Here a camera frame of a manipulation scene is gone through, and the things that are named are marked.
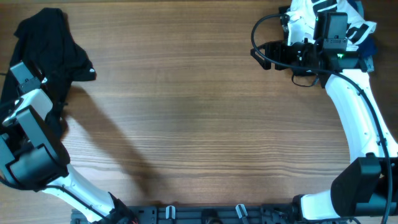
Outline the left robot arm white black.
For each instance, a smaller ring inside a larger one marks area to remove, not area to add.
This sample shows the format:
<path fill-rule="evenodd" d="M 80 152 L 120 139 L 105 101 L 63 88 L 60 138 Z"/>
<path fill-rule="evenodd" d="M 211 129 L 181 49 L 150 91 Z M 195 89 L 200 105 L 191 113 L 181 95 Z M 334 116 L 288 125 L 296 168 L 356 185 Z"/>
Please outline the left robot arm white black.
<path fill-rule="evenodd" d="M 2 184 L 58 197 L 88 223 L 138 223 L 120 199 L 97 188 L 71 165 L 60 138 L 44 121 L 53 103 L 43 90 L 34 89 L 11 105 L 1 120 Z"/>

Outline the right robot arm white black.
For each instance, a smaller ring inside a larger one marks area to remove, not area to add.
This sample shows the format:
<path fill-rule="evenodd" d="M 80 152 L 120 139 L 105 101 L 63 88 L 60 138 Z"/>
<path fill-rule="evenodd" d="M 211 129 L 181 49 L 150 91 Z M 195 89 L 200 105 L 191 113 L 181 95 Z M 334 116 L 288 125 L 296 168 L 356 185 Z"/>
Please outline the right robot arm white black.
<path fill-rule="evenodd" d="M 349 166 L 317 194 L 298 195 L 289 205 L 290 222 L 330 222 L 397 215 L 397 143 L 371 92 L 365 64 L 346 50 L 343 39 L 288 45 L 283 40 L 254 45 L 251 56 L 268 70 L 289 68 L 315 75 L 334 103 L 347 138 Z"/>

